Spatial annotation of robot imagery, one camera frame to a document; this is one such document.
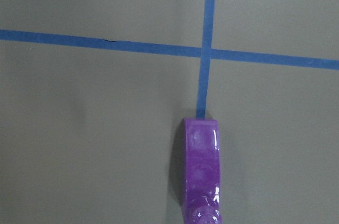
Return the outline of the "purple trapezoid block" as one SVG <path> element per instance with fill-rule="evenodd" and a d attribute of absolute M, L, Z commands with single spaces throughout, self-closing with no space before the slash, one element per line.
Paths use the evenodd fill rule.
<path fill-rule="evenodd" d="M 220 141 L 213 119 L 183 119 L 184 223 L 222 223 Z"/>

